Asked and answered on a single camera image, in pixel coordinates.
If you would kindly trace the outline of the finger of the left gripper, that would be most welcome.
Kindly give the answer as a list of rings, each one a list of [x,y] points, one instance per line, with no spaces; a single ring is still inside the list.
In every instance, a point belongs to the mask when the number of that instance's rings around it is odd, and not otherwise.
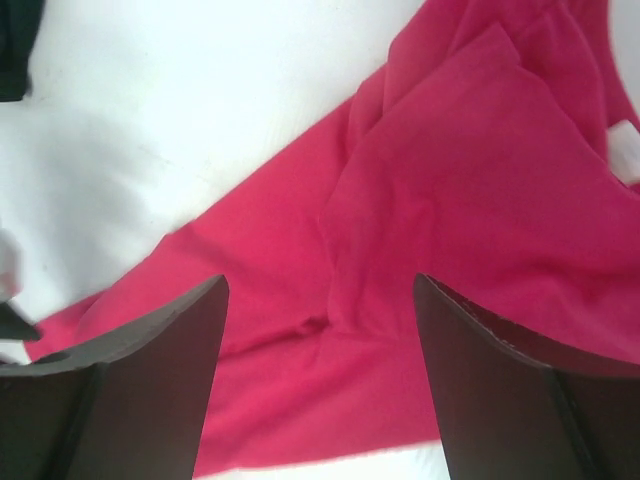
[[[33,342],[40,339],[40,331],[14,310],[8,301],[3,301],[0,304],[0,338]]]

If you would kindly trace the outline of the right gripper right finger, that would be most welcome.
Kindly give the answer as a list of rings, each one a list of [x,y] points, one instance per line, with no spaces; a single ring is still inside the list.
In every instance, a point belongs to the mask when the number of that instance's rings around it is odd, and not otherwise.
[[[639,368],[528,330],[418,275],[417,326],[454,479],[635,479]]]

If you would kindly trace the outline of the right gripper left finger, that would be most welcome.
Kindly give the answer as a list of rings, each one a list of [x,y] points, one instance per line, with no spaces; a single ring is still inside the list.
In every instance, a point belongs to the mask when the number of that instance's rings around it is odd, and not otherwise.
[[[189,479],[227,315],[214,277],[28,365],[1,368],[5,479]]]

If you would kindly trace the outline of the pink t shirt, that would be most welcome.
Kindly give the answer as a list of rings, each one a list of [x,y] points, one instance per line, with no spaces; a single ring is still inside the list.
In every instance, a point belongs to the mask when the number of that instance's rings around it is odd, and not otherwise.
[[[230,285],[197,475],[438,435],[412,285],[435,277],[574,347],[639,359],[637,124],[605,1],[429,1],[339,108],[111,288],[39,359],[206,279]]]

